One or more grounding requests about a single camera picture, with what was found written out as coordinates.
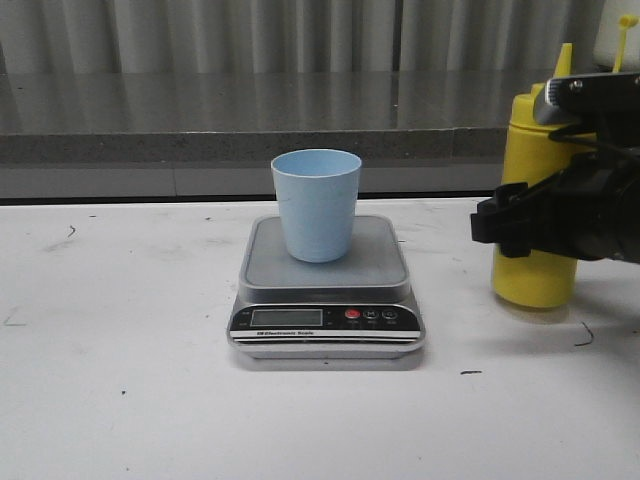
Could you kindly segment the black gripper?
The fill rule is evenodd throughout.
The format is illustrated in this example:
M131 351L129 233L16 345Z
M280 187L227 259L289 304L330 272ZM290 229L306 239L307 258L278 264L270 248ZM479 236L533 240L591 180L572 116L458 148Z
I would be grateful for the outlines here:
M470 215L474 241L495 244L507 258L531 250L595 261L639 261L639 153L578 154L532 188L498 187Z

